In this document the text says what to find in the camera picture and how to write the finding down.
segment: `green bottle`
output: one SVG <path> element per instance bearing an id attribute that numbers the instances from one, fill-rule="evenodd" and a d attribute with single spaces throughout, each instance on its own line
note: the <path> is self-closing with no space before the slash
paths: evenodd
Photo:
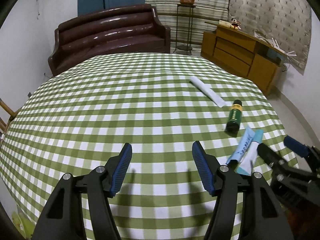
<path id="1" fill-rule="evenodd" d="M 237 133 L 240 128 L 242 115 L 242 102 L 240 100 L 233 101 L 229 113 L 229 119 L 226 125 L 226 131 L 230 133 Z"/>

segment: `table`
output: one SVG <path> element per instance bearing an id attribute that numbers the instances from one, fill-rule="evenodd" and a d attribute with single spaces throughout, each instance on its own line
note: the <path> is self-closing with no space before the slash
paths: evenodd
<path id="1" fill-rule="evenodd" d="M 217 107 L 188 82 L 198 76 L 227 103 Z M 237 138 L 224 132 L 234 99 L 243 103 Z M 41 85 L 11 123 L 1 145 L 0 174 L 17 204 L 36 222 L 65 172 L 87 174 L 118 155 L 133 156 L 110 207 L 123 239 L 201 239 L 215 199 L 204 191 L 191 146 L 199 140 L 220 163 L 236 149 L 245 126 L 262 128 L 263 142 L 297 167 L 284 147 L 275 111 L 251 81 L 198 57 L 130 53 L 93 57 Z M 270 180 L 258 158 L 255 171 Z M 241 220 L 238 196 L 234 239 Z M 84 222 L 94 239 L 88 201 Z"/>

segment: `patterned wallpaper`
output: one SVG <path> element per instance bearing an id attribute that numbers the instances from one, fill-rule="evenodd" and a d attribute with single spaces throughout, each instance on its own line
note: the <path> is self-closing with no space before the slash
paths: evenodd
<path id="1" fill-rule="evenodd" d="M 244 32 L 253 35 L 258 30 L 275 38 L 284 51 L 295 50 L 292 63 L 306 67 L 311 39 L 311 7 L 306 0 L 230 0 L 231 17 L 241 22 Z"/>

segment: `yellow label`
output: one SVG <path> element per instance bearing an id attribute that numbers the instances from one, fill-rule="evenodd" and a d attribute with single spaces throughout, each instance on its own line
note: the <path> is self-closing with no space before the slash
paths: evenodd
<path id="1" fill-rule="evenodd" d="M 231 106 L 231 110 L 232 110 L 232 109 L 238 109 L 238 110 L 240 110 L 240 111 L 242 112 L 242 106 L 241 106 L 241 105 L 238 105 L 238 104 L 232 105 L 232 106 Z"/>

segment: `bottle cap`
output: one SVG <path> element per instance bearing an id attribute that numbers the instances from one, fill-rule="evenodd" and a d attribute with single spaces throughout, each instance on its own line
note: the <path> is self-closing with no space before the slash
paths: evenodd
<path id="1" fill-rule="evenodd" d="M 236 99 L 235 101 L 233 101 L 233 104 L 237 104 L 237 105 L 242 106 L 242 102 L 239 99 Z"/>

